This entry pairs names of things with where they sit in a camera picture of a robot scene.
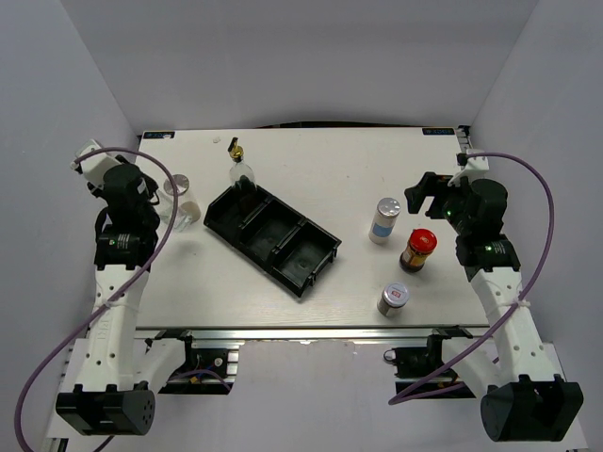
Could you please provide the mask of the silver-lid clear shaker jar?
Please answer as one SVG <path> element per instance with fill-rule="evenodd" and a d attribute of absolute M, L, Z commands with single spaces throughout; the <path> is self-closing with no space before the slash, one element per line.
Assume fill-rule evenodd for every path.
<path fill-rule="evenodd" d="M 177 206 L 184 205 L 192 215 L 191 224 L 197 222 L 201 218 L 202 211 L 193 194 L 190 180 L 186 175 L 180 173 L 173 174 L 171 178 L 175 186 L 172 186 L 169 178 L 163 183 L 163 193 L 166 200 L 171 204 L 177 202 Z"/>

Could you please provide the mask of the aluminium front rail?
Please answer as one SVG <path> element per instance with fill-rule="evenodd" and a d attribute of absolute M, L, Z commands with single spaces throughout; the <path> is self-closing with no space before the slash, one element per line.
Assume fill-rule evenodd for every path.
<path fill-rule="evenodd" d="M 217 341 L 261 340 L 395 340 L 426 338 L 428 335 L 453 327 L 426 328 L 284 328 L 284 329 L 195 329 L 189 330 L 195 339 Z"/>

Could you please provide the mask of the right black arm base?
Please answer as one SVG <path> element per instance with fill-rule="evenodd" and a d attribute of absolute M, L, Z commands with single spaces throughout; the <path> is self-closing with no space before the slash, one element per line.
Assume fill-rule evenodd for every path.
<path fill-rule="evenodd" d="M 474 336 L 467 329 L 459 326 L 437 328 L 427 337 L 424 345 L 388 349 L 383 354 L 383 359 L 396 368 L 396 392 L 401 392 L 442 365 L 444 363 L 441 355 L 442 343 L 444 340 L 453 338 L 473 340 Z M 469 399 L 475 397 L 452 369 L 430 380 L 415 390 L 413 395 L 439 391 L 449 387 L 452 387 L 451 391 L 429 395 L 428 399 Z"/>

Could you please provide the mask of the right blue logo sticker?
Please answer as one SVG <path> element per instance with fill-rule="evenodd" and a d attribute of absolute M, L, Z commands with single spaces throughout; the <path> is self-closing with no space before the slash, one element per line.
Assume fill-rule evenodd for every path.
<path fill-rule="evenodd" d="M 424 136 L 455 136 L 455 130 L 449 127 L 423 127 L 422 133 Z"/>

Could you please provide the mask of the dark sauce glass bottle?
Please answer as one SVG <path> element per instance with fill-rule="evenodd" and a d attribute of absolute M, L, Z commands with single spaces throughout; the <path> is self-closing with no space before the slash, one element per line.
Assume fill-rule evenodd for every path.
<path fill-rule="evenodd" d="M 238 138 L 233 137 L 228 147 L 228 154 L 233 162 L 229 176 L 233 192 L 236 195 L 239 211 L 247 216 L 257 205 L 257 187 L 251 167 L 244 161 L 243 148 L 238 144 Z"/>

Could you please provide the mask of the white blue-label shaker bottle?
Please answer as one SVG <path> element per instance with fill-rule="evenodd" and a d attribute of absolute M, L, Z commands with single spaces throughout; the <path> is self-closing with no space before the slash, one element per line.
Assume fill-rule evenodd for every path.
<path fill-rule="evenodd" d="M 369 239 L 375 244 L 385 243 L 393 232 L 399 213 L 400 204 L 396 199 L 380 199 L 368 232 Z"/>

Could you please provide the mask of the small silver-lid spice jar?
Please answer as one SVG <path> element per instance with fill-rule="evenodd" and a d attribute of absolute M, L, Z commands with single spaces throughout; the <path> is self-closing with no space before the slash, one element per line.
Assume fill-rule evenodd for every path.
<path fill-rule="evenodd" d="M 382 291 L 377 310 L 383 316 L 395 315 L 410 299 L 408 287 L 402 282 L 392 282 Z"/>

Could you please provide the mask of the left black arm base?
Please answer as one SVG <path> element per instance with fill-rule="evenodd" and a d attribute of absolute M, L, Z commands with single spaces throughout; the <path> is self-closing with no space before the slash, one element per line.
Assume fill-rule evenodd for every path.
<path fill-rule="evenodd" d="M 162 395 L 227 396 L 234 385 L 234 373 L 228 370 L 231 350 L 206 346 L 191 331 L 163 330 L 159 339 L 177 339 L 184 343 L 185 360 L 160 390 Z"/>

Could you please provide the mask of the blue logo sticker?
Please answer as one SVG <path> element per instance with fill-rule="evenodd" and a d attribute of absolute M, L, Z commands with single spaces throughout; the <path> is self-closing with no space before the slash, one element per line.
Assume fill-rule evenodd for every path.
<path fill-rule="evenodd" d="M 141 138 L 145 140 L 149 139 L 173 139 L 175 137 L 174 131 L 145 131 Z"/>
<path fill-rule="evenodd" d="M 422 133 L 424 136 L 455 136 L 455 130 L 449 127 L 423 127 Z"/>

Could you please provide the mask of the clear oil glass bottle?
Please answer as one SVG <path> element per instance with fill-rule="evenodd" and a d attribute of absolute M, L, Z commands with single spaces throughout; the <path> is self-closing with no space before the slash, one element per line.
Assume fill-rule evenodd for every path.
<path fill-rule="evenodd" d="M 159 218 L 165 225 L 169 225 L 173 214 L 173 205 L 171 203 L 161 205 L 156 208 Z M 178 205 L 175 220 L 172 224 L 174 232 L 184 231 L 192 222 L 192 215 L 187 211 L 184 205 Z"/>

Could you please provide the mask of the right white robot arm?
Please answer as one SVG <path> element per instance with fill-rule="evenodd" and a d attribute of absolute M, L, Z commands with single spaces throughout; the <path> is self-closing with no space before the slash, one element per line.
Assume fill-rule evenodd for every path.
<path fill-rule="evenodd" d="M 478 296 L 489 329 L 478 340 L 448 338 L 425 352 L 436 375 L 452 370 L 480 402 L 481 421 L 494 442 L 559 442 L 583 404 L 546 354 L 524 296 L 520 263 L 503 234 L 506 188 L 490 179 L 454 180 L 425 173 L 405 190 L 415 214 L 446 220 L 456 232 L 456 255 Z"/>

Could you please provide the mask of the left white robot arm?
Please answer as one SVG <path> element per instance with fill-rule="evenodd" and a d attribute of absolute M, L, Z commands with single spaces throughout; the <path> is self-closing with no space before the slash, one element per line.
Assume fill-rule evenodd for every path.
<path fill-rule="evenodd" d="M 151 265 L 167 242 L 152 205 L 156 182 L 137 166 L 106 169 L 95 196 L 108 223 L 96 232 L 96 300 L 88 348 L 73 389 L 57 396 L 56 412 L 85 436 L 146 434 L 155 397 L 175 372 L 193 373 L 199 352 L 179 338 L 161 338 L 135 356 L 139 307 Z"/>

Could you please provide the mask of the left blue logo sticker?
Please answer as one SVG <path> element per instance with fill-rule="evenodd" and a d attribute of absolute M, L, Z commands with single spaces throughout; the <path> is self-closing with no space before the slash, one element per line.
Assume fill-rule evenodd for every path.
<path fill-rule="evenodd" d="M 145 131 L 141 138 L 145 140 L 149 139 L 173 139 L 175 137 L 174 131 Z"/>

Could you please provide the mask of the black three-compartment tray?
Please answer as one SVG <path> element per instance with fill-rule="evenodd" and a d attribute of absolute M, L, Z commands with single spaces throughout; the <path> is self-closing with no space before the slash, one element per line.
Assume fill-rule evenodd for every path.
<path fill-rule="evenodd" d="M 263 187 L 240 197 L 227 188 L 204 226 L 300 298 L 336 258 L 341 240 Z"/>

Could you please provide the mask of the red-lid dark sauce jar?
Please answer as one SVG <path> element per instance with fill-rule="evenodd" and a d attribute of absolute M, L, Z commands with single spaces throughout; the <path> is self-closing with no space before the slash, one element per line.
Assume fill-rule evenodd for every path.
<path fill-rule="evenodd" d="M 407 272 L 418 272 L 437 246 L 436 235 L 424 228 L 413 229 L 405 250 L 399 257 L 400 266 Z"/>

